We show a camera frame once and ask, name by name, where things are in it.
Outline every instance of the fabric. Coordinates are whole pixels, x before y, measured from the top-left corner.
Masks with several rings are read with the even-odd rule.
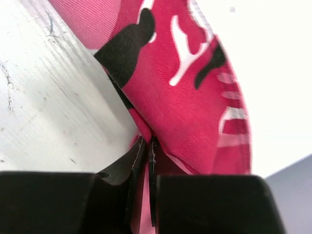
[[[94,53],[149,142],[189,174],[248,174],[247,112],[194,0],[50,0]],[[145,177],[140,233],[151,227]]]

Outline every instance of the white patch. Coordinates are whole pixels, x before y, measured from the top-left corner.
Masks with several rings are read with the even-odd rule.
[[[218,80],[225,84],[234,84],[236,82],[235,77],[228,73],[220,73],[218,75]]]
[[[227,99],[232,99],[232,100],[240,100],[241,99],[240,93],[235,92],[235,91],[225,91],[221,95]]]
[[[171,19],[171,33],[179,57],[180,66],[177,73],[170,79],[169,84],[171,86],[176,86],[190,65],[205,52],[210,42],[206,34],[206,42],[201,43],[198,53],[193,55],[188,46],[187,35],[181,30],[178,24],[178,16],[173,16]]]
[[[148,43],[153,43],[156,40],[156,37],[157,37],[157,32],[154,32]]]
[[[219,122],[219,134],[222,134],[225,122],[232,119],[246,119],[245,110],[228,106]]]
[[[233,147],[237,145],[247,145],[249,143],[249,137],[246,134],[222,134],[218,140],[217,146]]]
[[[206,18],[201,12],[197,2],[195,0],[187,0],[187,8],[189,9],[193,20],[199,27],[205,29],[205,33],[208,34],[208,39],[211,41],[214,37],[214,32],[209,23],[206,21]]]

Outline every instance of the scratch mark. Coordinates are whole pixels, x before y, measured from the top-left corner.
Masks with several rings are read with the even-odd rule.
[[[10,74],[9,74],[8,70],[6,69],[5,65],[1,61],[0,61],[0,67],[1,67],[2,72],[5,75],[7,85],[8,86],[12,85]]]
[[[53,18],[52,18],[52,16],[50,15],[49,12],[46,11],[46,13],[47,13],[48,18],[49,18],[49,21],[50,21],[50,35],[52,35],[52,33],[54,32],[54,30],[53,30]]]
[[[11,106],[12,104],[12,99],[11,99],[11,94],[10,94],[10,89],[13,88],[13,84],[11,82],[11,77],[10,77],[10,74],[8,72],[8,70],[6,69],[5,65],[0,61],[0,68],[1,68],[1,71],[3,72],[5,78],[6,78],[6,82],[7,82],[7,86],[8,86],[8,110],[9,111],[13,111],[13,108]]]
[[[32,19],[26,21],[26,23],[29,23],[29,22],[31,22],[31,21],[35,21],[35,20],[39,19],[40,17],[41,17],[41,16],[38,16],[38,17],[36,17],[36,18],[32,18]]]
[[[10,94],[8,94],[8,110],[9,110],[9,111],[12,111],[11,103],[12,103],[12,99],[11,99]]]
[[[30,124],[36,117],[37,117],[37,114],[31,116],[31,118],[28,120],[28,123]]]
[[[51,77],[51,79],[54,81],[54,83],[58,86],[58,88],[64,93],[64,95],[70,100],[70,102],[72,104],[74,104],[74,106],[76,106],[76,104],[70,99],[70,97],[64,92],[64,90],[60,87],[60,85],[55,81],[55,79],[53,79],[53,77]]]

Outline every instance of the black clamp jaw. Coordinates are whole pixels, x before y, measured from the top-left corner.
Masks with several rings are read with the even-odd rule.
[[[284,234],[269,187],[253,175],[187,175],[156,138],[97,174],[0,173],[0,233],[139,234],[149,163],[157,234]]]

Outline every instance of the white wall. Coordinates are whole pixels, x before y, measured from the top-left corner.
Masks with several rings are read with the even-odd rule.
[[[310,2],[197,2],[219,34],[245,96],[253,173],[269,176],[306,157],[312,152]]]

